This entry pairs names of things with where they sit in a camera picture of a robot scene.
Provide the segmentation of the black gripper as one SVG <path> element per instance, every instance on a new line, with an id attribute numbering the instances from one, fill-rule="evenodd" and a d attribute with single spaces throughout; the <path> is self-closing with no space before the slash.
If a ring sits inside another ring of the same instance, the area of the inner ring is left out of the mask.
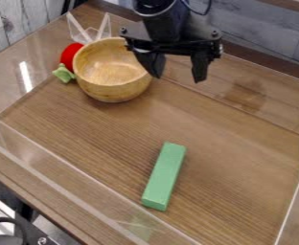
<path id="1" fill-rule="evenodd" d="M 165 54 L 192 56 L 196 83 L 208 79 L 212 59 L 224 54 L 222 31 L 208 22 L 189 20 L 176 33 L 173 27 L 161 22 L 147 28 L 143 21 L 121 28 L 127 48 L 149 74 L 161 78 L 165 72 Z"/>

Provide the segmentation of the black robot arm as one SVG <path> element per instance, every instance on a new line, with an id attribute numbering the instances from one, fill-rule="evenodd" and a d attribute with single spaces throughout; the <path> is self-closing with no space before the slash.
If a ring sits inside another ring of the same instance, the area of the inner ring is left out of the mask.
<path id="1" fill-rule="evenodd" d="M 206 20 L 212 7 L 213 0 L 205 11 L 190 0 L 134 0 L 141 20 L 121 28 L 121 36 L 153 77 L 162 77 L 173 55 L 192 58 L 196 83 L 208 80 L 209 66 L 224 54 L 224 32 Z"/>

